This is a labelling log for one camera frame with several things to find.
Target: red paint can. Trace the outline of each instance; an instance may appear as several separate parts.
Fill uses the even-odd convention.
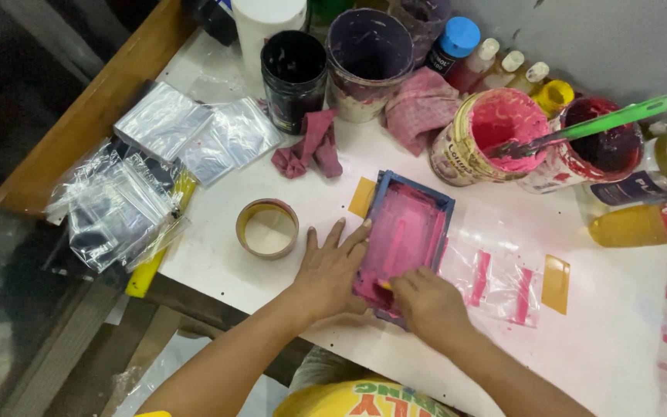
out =
[[[570,102],[550,122],[552,131],[576,125],[618,110],[602,98],[581,98]],[[569,185],[613,183],[624,180],[643,157],[643,135],[636,123],[628,123],[599,134],[551,147],[547,158],[532,173],[518,181],[534,194],[554,192]]]

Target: wooden frame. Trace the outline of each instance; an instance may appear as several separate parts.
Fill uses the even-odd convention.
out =
[[[58,179],[112,134],[145,80],[153,80],[194,32],[180,0],[162,0],[0,187],[0,206],[41,216]]]

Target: masking tape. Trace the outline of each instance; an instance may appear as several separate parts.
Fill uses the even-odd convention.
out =
[[[289,218],[292,221],[292,223],[295,226],[295,235],[290,240],[290,243],[283,250],[272,254],[264,254],[255,251],[251,247],[249,247],[248,242],[246,241],[246,226],[248,225],[249,220],[251,220],[251,218],[257,213],[266,211],[274,211],[284,214],[287,218]],[[297,236],[299,233],[300,233],[300,224],[298,223],[297,220],[297,214],[295,214],[295,212],[289,205],[282,202],[281,200],[277,200],[274,198],[262,198],[261,200],[252,201],[251,203],[246,205],[246,207],[244,207],[244,209],[239,214],[238,219],[236,219],[236,237],[239,239],[239,242],[241,243],[241,246],[243,246],[243,249],[246,249],[246,251],[248,251],[249,253],[254,254],[259,258],[265,259],[267,261],[275,261],[277,259],[284,258],[288,254],[290,254],[290,252],[292,252],[292,249],[295,247],[295,243],[297,242]]]

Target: pink paint can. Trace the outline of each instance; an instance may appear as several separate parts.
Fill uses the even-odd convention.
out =
[[[547,117],[529,96],[495,88],[470,96],[431,146],[434,174],[457,187],[481,181],[518,180],[539,166],[545,151],[522,159],[488,158],[483,151],[509,140],[525,144],[550,133]]]
[[[609,114],[620,107],[602,98],[581,98],[568,104],[551,120],[552,131]],[[624,180],[643,157],[643,135],[636,123],[550,147],[547,158],[518,181],[526,191],[547,194],[569,185],[590,181]]]

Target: checkered cloth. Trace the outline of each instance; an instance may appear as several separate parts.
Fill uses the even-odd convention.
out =
[[[438,73],[423,67],[406,80],[384,108],[385,128],[413,155],[453,119],[462,100]]]
[[[344,169],[339,163],[333,129],[336,112],[331,109],[305,115],[302,121],[305,137],[291,147],[277,149],[272,155],[272,163],[280,174],[289,179],[305,174],[310,158],[316,161],[326,178],[342,174]]]

